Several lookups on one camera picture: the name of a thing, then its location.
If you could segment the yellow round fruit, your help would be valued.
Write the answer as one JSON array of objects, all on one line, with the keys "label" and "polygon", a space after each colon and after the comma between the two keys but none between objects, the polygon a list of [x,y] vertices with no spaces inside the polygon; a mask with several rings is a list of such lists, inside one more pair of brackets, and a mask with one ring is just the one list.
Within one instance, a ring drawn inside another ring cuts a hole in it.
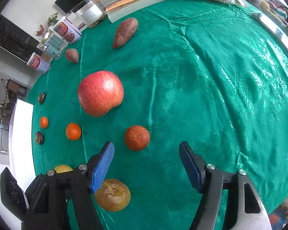
[{"label": "yellow round fruit", "polygon": [[68,165],[57,165],[55,167],[56,173],[64,173],[64,172],[70,172],[73,171],[73,168],[71,168]]}]

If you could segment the dark dried fruit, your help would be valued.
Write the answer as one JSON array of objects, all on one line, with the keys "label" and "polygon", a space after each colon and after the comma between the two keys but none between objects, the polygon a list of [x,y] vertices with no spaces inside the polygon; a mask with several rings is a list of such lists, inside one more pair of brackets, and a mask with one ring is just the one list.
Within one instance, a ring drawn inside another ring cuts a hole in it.
[{"label": "dark dried fruit", "polygon": [[38,145],[41,145],[44,143],[44,135],[41,131],[37,131],[36,134],[35,134],[35,142],[38,144]]},{"label": "dark dried fruit", "polygon": [[46,93],[45,92],[40,93],[38,96],[38,103],[40,105],[44,104],[45,99],[46,99]]}]

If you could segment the small orange tangerine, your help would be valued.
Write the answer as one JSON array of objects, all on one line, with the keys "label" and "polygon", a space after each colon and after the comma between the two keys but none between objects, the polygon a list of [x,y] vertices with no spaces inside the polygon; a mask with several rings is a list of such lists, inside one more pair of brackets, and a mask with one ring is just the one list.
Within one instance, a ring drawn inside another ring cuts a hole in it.
[{"label": "small orange tangerine", "polygon": [[82,130],[78,124],[71,122],[67,125],[65,133],[69,140],[76,141],[81,137]]}]

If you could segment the tiny orange tangerine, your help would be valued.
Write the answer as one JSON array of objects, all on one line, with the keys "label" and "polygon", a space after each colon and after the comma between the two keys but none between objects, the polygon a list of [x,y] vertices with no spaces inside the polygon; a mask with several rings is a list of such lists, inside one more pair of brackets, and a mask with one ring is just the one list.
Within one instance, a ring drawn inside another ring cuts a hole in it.
[{"label": "tiny orange tangerine", "polygon": [[42,129],[46,129],[49,126],[49,119],[45,116],[42,116],[39,123]]}]

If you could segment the rough dark orange fruit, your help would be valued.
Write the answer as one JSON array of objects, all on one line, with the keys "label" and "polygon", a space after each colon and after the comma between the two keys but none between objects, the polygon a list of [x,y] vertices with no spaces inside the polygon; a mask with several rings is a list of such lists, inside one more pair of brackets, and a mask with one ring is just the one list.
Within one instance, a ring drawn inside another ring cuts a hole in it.
[{"label": "rough dark orange fruit", "polygon": [[139,125],[129,127],[124,136],[126,146],[132,151],[141,151],[150,143],[149,131]]}]

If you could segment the large red apple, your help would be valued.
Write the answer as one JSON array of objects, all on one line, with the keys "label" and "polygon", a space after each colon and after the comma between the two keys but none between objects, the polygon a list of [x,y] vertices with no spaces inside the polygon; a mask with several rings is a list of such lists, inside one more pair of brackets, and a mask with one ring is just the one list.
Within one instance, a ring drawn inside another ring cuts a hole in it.
[{"label": "large red apple", "polygon": [[102,117],[122,103],[124,88],[114,73],[98,71],[80,82],[77,94],[81,107],[88,115]]}]

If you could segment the small purple sweet potato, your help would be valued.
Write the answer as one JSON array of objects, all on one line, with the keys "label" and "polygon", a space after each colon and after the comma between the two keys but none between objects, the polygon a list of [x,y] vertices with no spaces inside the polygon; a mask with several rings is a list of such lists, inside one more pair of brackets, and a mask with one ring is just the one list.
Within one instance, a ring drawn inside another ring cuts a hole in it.
[{"label": "small purple sweet potato", "polygon": [[79,53],[74,48],[67,49],[65,51],[65,57],[71,63],[77,64],[79,62]]}]

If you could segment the long purple sweet potato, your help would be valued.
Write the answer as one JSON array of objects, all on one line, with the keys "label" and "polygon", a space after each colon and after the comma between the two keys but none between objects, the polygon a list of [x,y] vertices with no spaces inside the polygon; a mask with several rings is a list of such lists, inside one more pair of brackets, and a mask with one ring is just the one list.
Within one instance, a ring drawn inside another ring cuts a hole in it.
[{"label": "long purple sweet potato", "polygon": [[112,44],[113,49],[124,46],[136,33],[138,29],[138,20],[136,18],[128,18],[121,22],[117,27]]}]

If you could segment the white cardboard box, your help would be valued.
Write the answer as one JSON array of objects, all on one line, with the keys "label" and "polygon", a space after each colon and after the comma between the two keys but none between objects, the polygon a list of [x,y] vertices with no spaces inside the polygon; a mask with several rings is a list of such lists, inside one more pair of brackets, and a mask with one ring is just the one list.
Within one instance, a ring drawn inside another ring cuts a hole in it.
[{"label": "white cardboard box", "polygon": [[37,176],[33,156],[33,109],[33,104],[17,99],[9,122],[10,171],[24,191]]}]

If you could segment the green satin tablecloth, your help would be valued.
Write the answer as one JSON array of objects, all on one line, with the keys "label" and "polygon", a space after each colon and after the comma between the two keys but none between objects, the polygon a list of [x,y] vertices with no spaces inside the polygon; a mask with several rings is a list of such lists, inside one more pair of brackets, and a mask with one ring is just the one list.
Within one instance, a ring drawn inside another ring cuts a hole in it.
[{"label": "green satin tablecloth", "polygon": [[[131,202],[102,211],[108,229],[188,229],[201,196],[191,187],[178,155],[187,141],[195,153],[229,172],[244,169],[267,212],[288,196],[288,55],[252,17],[254,7],[207,0],[168,0],[133,14],[139,26],[113,49],[118,23],[103,21],[74,44],[80,61],[61,57],[36,81],[32,132],[49,119],[43,144],[33,144],[37,173],[77,167],[111,141],[107,177],[124,182]],[[110,71],[122,82],[122,103],[102,117],[88,115],[78,86],[88,75]],[[46,93],[44,104],[38,103]],[[82,135],[66,137],[74,122]],[[130,150],[134,125],[149,145]]]}]

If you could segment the clear glass jar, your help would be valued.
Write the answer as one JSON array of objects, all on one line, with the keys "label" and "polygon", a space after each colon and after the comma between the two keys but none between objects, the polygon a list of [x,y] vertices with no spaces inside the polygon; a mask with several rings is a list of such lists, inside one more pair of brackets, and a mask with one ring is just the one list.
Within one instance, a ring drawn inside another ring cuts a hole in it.
[{"label": "clear glass jar", "polygon": [[64,53],[68,42],[53,30],[48,30],[40,40],[37,48],[42,52],[41,57],[51,62],[57,60]]}]

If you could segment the dark glass cabinet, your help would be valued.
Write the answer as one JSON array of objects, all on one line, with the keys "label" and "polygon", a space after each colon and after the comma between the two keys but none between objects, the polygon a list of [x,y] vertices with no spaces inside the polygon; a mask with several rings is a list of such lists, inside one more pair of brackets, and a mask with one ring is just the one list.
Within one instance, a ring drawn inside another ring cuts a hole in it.
[{"label": "dark glass cabinet", "polygon": [[0,47],[27,62],[32,53],[42,55],[38,44],[36,39],[0,15]]}]

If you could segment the white orange tin can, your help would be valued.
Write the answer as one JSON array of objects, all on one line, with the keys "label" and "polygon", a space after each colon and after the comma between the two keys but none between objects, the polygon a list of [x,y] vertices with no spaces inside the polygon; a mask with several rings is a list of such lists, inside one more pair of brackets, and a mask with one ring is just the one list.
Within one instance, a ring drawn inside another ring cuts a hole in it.
[{"label": "white orange tin can", "polygon": [[69,44],[76,43],[82,36],[82,33],[74,24],[63,16],[54,26],[54,31],[60,35]]}]

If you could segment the white canister black lid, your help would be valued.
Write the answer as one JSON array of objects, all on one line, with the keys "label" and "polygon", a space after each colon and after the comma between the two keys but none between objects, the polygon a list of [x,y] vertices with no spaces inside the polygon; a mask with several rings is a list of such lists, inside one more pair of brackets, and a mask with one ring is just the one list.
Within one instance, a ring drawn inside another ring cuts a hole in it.
[{"label": "white canister black lid", "polygon": [[72,12],[90,29],[96,27],[105,19],[105,13],[94,0],[81,1],[73,8]]}]

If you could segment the white book orange cover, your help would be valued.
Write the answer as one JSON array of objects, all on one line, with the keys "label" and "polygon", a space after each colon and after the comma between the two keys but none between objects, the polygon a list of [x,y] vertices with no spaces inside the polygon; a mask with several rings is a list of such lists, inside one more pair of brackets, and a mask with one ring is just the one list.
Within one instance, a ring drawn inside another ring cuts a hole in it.
[{"label": "white book orange cover", "polygon": [[167,0],[121,0],[110,5],[105,12],[109,18],[109,21],[114,23],[121,18],[132,14],[133,12],[163,1]]}]

